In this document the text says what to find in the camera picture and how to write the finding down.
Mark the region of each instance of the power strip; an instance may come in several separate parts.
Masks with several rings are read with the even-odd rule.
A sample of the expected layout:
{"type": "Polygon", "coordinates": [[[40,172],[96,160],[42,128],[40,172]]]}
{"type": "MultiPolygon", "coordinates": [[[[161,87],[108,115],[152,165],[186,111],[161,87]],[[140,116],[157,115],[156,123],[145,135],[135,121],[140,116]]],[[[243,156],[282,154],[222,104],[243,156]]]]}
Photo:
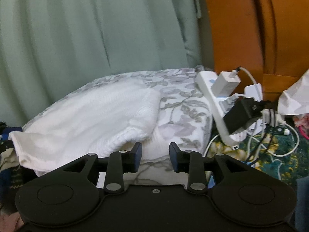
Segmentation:
{"type": "Polygon", "coordinates": [[[211,108],[210,110],[212,115],[214,116],[217,130],[219,132],[222,142],[227,146],[234,147],[246,138],[247,132],[246,130],[244,130],[239,133],[234,133],[232,135],[229,134],[223,120],[225,113],[223,112],[223,109],[220,105],[220,102],[226,100],[228,97],[217,98],[211,90],[211,87],[217,78],[218,75],[214,71],[201,71],[196,76],[196,82],[200,90],[204,94],[205,98],[209,101],[211,108]]]}

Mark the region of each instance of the curtain fold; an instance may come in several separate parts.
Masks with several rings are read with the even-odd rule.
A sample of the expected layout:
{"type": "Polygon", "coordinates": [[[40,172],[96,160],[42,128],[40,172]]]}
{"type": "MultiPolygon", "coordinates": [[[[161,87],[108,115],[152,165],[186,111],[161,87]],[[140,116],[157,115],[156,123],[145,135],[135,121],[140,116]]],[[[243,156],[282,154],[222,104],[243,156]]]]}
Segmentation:
{"type": "Polygon", "coordinates": [[[0,0],[0,120],[93,79],[201,64],[196,0],[0,0]]]}

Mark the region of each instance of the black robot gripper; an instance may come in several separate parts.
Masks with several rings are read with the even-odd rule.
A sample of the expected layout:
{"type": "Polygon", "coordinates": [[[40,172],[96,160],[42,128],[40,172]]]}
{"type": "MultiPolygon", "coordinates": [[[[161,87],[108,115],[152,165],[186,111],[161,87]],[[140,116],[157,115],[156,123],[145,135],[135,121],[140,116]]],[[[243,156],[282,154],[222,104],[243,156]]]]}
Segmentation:
{"type": "Polygon", "coordinates": [[[187,189],[125,189],[123,174],[136,173],[141,157],[137,142],[130,152],[88,154],[28,182],[15,199],[25,222],[19,231],[296,231],[288,223],[296,206],[293,189],[228,155],[205,158],[171,143],[173,169],[188,173],[187,189]],[[213,172],[211,189],[205,171],[213,172]],[[103,189],[96,187],[100,172],[106,172],[103,189]]]}

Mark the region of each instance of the orange wooden cabinet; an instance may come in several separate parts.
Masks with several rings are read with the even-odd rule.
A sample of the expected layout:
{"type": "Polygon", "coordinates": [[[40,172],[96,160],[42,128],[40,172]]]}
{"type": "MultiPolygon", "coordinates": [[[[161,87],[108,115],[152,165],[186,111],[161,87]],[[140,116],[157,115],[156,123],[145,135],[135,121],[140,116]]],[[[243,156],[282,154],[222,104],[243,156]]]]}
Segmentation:
{"type": "MultiPolygon", "coordinates": [[[[277,100],[309,68],[309,0],[206,0],[215,71],[244,66],[277,100]]],[[[242,90],[250,81],[241,75],[242,90]]]]}

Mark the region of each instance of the pink cord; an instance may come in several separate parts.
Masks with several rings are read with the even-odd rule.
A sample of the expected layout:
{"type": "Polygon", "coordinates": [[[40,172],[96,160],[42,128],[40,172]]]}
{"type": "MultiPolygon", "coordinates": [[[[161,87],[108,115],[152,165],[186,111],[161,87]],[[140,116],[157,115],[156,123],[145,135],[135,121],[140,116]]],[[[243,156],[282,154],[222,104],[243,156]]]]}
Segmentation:
{"type": "Polygon", "coordinates": [[[300,134],[302,135],[302,136],[304,136],[306,139],[309,139],[309,137],[307,136],[307,134],[304,132],[304,130],[302,129],[302,125],[300,125],[299,127],[298,127],[298,129],[299,129],[299,132],[300,132],[300,134]]]}

